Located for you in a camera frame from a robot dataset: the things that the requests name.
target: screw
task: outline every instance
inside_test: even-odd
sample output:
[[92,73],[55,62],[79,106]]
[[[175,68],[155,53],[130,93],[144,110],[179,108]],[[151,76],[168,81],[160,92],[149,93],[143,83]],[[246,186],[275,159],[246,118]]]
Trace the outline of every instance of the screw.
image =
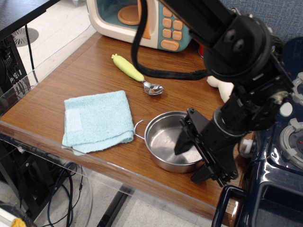
[[224,36],[223,42],[231,43],[235,39],[235,37],[236,37],[236,31],[235,29],[231,29]]
[[234,170],[234,171],[230,172],[231,178],[235,178],[236,175],[237,175],[237,171]]
[[243,39],[239,39],[235,45],[232,48],[232,51],[234,52],[240,52],[241,50],[244,49],[244,40]]

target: stainless steel pot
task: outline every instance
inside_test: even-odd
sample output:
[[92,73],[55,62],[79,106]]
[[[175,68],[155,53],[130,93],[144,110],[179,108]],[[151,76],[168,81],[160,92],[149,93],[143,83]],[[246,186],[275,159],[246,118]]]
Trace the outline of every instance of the stainless steel pot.
[[186,112],[172,111],[163,113],[149,122],[145,129],[144,137],[136,136],[145,140],[145,144],[151,153],[153,161],[161,168],[174,173],[188,173],[198,169],[202,164],[202,157],[193,146],[189,151],[175,155],[174,148],[181,133],[180,119],[186,116]]

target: metal spoon head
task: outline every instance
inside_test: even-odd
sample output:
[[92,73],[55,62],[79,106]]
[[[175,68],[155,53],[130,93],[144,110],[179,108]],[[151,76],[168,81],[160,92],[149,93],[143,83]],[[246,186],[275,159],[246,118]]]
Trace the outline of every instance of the metal spoon head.
[[143,80],[142,83],[144,84],[144,91],[151,96],[159,95],[164,91],[164,88],[159,84],[151,84],[146,80]]

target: blue fabric wall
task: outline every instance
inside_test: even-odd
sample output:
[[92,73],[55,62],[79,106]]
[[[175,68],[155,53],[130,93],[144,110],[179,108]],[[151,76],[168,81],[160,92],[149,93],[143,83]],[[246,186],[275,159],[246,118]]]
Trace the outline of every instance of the blue fabric wall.
[[283,42],[303,36],[303,0],[220,0],[229,9],[252,14]]

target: black cable wire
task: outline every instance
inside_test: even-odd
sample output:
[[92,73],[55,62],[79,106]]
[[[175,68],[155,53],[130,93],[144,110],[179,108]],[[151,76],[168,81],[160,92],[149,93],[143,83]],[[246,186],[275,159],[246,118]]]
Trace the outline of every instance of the black cable wire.
[[71,176],[75,176],[75,175],[76,175],[76,173],[77,173],[77,171],[78,171],[77,169],[78,169],[78,168],[77,168],[77,166],[76,166],[75,172],[74,172],[73,174],[71,174]]
[[29,50],[30,62],[31,62],[31,64],[32,64],[33,75],[34,75],[34,77],[35,77],[36,82],[38,83],[38,79],[37,79],[36,72],[35,72],[35,67],[34,67],[34,60],[33,60],[33,55],[32,55],[32,48],[31,48],[31,46],[30,46],[30,40],[29,40],[27,25],[25,25],[25,33],[26,33],[26,35],[27,35],[27,45],[28,45],[28,50]]
[[[83,169],[82,169],[82,166],[80,166],[80,167],[81,167],[81,175],[82,175],[82,177],[81,177],[81,181],[80,181],[80,185],[79,185],[79,195],[78,195],[78,199],[77,199],[75,205],[73,205],[73,207],[72,207],[72,210],[75,208],[75,206],[78,204],[78,202],[80,200],[80,195],[81,195],[82,187],[83,187],[83,185],[82,185],[82,181],[83,181]],[[50,225],[55,225],[58,222],[62,221],[66,216],[67,216],[67,214],[64,217],[62,217],[60,220],[58,220],[58,221],[56,221],[56,222],[54,222],[52,224],[44,225],[42,227],[46,227],[46,226],[50,226]]]
[[70,202],[68,206],[68,212],[67,212],[67,219],[66,219],[66,227],[70,226],[70,220],[71,220],[71,210],[72,210],[72,195],[73,195],[73,185],[72,185],[72,178],[70,172],[65,169],[65,172],[68,175],[68,179],[70,180]]
[[207,70],[198,70],[193,72],[173,72],[173,71],[164,71],[164,70],[153,70],[149,69],[138,62],[138,51],[140,46],[140,41],[145,30],[147,22],[147,2],[146,0],[141,0],[142,6],[142,16],[139,23],[139,27],[136,33],[136,36],[133,41],[131,57],[133,64],[136,69],[138,69],[142,74],[149,77],[163,78],[163,79],[184,79],[184,80],[198,80],[204,77],[210,76]]

